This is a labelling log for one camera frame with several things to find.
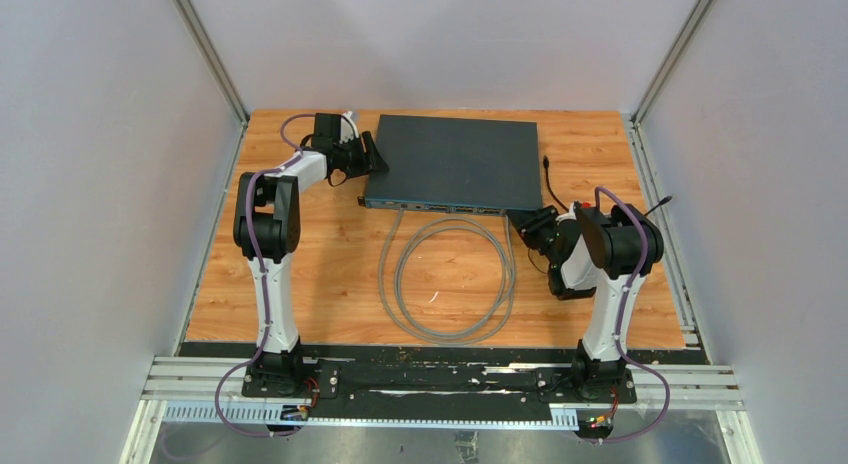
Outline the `dark blue network switch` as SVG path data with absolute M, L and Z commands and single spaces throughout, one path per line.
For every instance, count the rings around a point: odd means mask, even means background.
M 375 145 L 389 170 L 368 176 L 364 207 L 495 216 L 543 207 L 535 123 L 383 114 Z

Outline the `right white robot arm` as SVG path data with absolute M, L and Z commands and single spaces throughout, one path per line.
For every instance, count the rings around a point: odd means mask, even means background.
M 664 253 L 659 228 L 634 206 L 574 202 L 506 213 L 525 246 L 548 260 L 548 286 L 559 300 L 592 297 L 589 327 L 566 377 L 577 397 L 596 401 L 625 380 L 627 334 L 648 274 Z

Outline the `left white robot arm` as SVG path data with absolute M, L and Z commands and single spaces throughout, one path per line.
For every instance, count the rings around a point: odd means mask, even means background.
M 256 291 L 259 330 L 246 376 L 262 392 L 298 395 L 308 384 L 294 317 L 291 267 L 301 236 L 300 195 L 334 173 L 358 178 L 386 172 L 370 132 L 352 112 L 312 113 L 313 131 L 290 141 L 292 155 L 238 181 L 233 240 L 247 260 Z

